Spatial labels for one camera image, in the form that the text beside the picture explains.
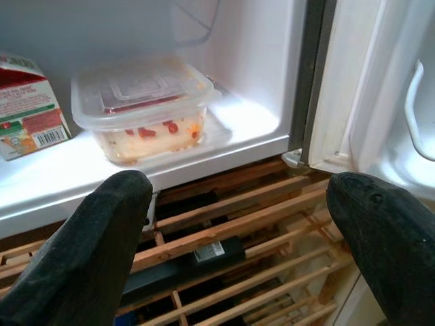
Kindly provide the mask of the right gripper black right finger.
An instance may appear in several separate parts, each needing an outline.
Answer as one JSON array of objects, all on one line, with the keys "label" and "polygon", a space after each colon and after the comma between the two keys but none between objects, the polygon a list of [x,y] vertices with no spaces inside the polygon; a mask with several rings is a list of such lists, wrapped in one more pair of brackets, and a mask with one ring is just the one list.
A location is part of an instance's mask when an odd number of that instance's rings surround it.
[{"label": "right gripper black right finger", "polygon": [[330,177],[326,201],[391,325],[434,324],[434,213],[380,178]]}]

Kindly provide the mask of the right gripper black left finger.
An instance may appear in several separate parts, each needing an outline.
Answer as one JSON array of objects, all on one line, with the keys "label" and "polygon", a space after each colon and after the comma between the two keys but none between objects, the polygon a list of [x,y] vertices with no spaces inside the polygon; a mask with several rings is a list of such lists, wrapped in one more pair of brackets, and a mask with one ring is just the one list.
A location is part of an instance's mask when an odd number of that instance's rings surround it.
[{"label": "right gripper black left finger", "polygon": [[1,324],[111,325],[152,194],[145,174],[125,170],[86,196],[1,300]]}]

